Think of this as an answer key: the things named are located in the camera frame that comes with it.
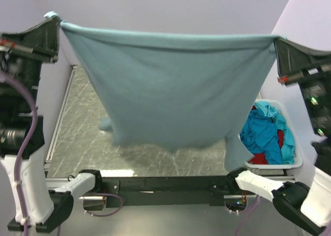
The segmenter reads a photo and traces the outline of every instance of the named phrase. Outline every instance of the laundry basket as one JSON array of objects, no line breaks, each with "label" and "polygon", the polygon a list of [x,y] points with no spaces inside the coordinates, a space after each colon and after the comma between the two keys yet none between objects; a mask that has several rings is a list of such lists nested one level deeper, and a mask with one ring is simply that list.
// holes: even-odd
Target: laundry basket
[{"label": "laundry basket", "polygon": [[285,107],[277,100],[268,100],[268,99],[257,99],[256,100],[256,102],[259,102],[259,101],[265,101],[265,102],[269,103],[271,106],[277,108],[279,113],[281,113],[285,117],[287,126],[292,131],[294,140],[295,140],[294,163],[291,165],[253,165],[253,164],[246,162],[245,165],[247,167],[257,168],[257,169],[292,169],[292,168],[300,167],[303,163],[301,151],[300,151],[297,141],[295,139],[295,134],[292,130],[293,126],[291,124],[289,115],[287,114]]}]

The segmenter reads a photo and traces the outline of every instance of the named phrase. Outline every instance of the blue clothing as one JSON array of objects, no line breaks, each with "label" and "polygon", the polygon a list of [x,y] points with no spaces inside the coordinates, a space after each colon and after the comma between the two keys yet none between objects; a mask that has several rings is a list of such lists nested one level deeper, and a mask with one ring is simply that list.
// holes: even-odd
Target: blue clothing
[{"label": "blue clothing", "polygon": [[293,134],[286,124],[286,119],[276,108],[265,101],[256,102],[255,107],[262,110],[266,117],[271,118],[278,130],[282,130],[284,132],[284,144],[281,148],[283,164],[293,164],[295,142]]},{"label": "blue clothing", "polygon": [[[286,120],[269,103],[256,102],[240,133],[240,139],[251,153],[264,153],[271,165],[293,164],[295,143]],[[277,130],[284,132],[284,144],[280,149]]]},{"label": "blue clothing", "polygon": [[226,139],[227,170],[252,158],[238,134],[275,62],[278,35],[130,32],[64,20],[61,29],[108,114],[101,129],[113,130],[114,145],[176,152]]}]

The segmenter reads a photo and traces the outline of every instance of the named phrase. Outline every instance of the gray marble surface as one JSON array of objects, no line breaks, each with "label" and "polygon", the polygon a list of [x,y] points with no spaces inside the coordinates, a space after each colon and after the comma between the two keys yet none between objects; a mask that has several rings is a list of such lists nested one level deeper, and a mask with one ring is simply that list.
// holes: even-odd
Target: gray marble surface
[{"label": "gray marble surface", "polygon": [[[98,96],[82,68],[74,70],[70,91],[52,147],[49,178],[64,178],[81,169],[99,169],[109,176],[225,175],[225,142],[204,149],[169,154],[154,145],[114,147],[111,132],[98,129],[105,117]],[[253,170],[279,174],[282,170]]]}]

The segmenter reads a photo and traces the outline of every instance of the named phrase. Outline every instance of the red garment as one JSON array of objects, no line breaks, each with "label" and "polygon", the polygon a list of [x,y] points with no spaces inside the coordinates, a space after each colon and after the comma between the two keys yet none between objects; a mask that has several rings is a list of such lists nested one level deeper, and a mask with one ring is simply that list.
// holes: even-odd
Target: red garment
[{"label": "red garment", "polygon": [[[279,138],[278,140],[279,147],[282,148],[284,145],[284,132],[282,130],[278,130],[277,135]],[[265,158],[264,153],[255,153],[254,157],[248,162],[254,165],[268,165],[268,161]]]}]

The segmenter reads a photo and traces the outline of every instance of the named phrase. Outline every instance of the green led light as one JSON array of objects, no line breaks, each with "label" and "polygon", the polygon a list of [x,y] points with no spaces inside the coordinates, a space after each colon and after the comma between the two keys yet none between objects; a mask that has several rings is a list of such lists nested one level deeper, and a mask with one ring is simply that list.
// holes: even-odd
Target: green led light
[{"label": "green led light", "polygon": [[324,132],[320,129],[317,129],[317,132],[319,133],[319,135],[323,136],[324,135]]},{"label": "green led light", "polygon": [[311,97],[311,98],[310,98],[310,101],[311,101],[311,103],[312,103],[313,105],[317,105],[317,104],[318,104],[317,100],[316,100],[314,97]]}]

